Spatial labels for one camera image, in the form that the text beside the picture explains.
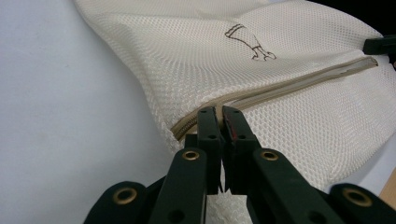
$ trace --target white table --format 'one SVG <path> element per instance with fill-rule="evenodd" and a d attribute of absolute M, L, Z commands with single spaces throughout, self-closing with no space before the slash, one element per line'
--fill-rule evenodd
<path fill-rule="evenodd" d="M 72 1 L 0 2 L 0 223 L 82 223 L 124 180 L 172 160 L 138 80 Z M 396 137 L 347 181 L 378 194 Z"/>

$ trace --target white surface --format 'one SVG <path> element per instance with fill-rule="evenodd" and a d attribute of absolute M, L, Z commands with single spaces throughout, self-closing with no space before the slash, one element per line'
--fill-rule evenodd
<path fill-rule="evenodd" d="M 82 223 L 107 188 L 147 186 L 172 159 L 137 79 L 64 0 L 0 3 L 0 142 L 5 224 Z M 395 148 L 350 180 L 379 193 Z"/>

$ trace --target black line drawing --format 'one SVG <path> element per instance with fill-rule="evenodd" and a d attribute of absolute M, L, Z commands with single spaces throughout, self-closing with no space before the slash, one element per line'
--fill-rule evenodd
<path fill-rule="evenodd" d="M 236 24 L 229 31 L 225 33 L 225 36 L 231 39 L 241 41 L 245 45 L 253 50 L 254 55 L 251 59 L 253 60 L 264 60 L 267 61 L 268 58 L 276 59 L 274 53 L 265 51 L 257 40 L 256 36 L 253 35 L 244 25 Z"/>

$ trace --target white mesh bag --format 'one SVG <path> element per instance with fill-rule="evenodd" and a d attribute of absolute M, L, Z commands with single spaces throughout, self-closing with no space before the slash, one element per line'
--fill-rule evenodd
<path fill-rule="evenodd" d="M 199 108 L 243 110 L 263 147 L 323 189 L 361 167 L 395 132 L 396 72 L 368 56 L 382 35 L 307 1 L 75 0 L 137 76 L 170 151 Z M 208 197 L 216 223 L 251 223 L 245 197 Z"/>

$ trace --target zipper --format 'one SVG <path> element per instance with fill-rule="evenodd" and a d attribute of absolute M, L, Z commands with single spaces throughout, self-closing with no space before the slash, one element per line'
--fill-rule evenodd
<path fill-rule="evenodd" d="M 364 57 L 348 63 L 337 64 L 303 77 L 276 83 L 274 85 L 265 86 L 254 90 L 229 93 L 207 102 L 193 110 L 189 115 L 185 116 L 177 124 L 175 124 L 171 128 L 171 132 L 178 141 L 181 141 L 187 133 L 195 132 L 197 124 L 196 114 L 200 109 L 207 106 L 214 106 L 216 108 L 216 116 L 218 118 L 219 125 L 221 125 L 221 108 L 224 105 L 232 106 L 238 110 L 244 110 L 254 105 L 302 90 L 321 82 L 339 77 L 347 77 L 375 66 L 378 66 L 378 63 L 373 57 Z"/>

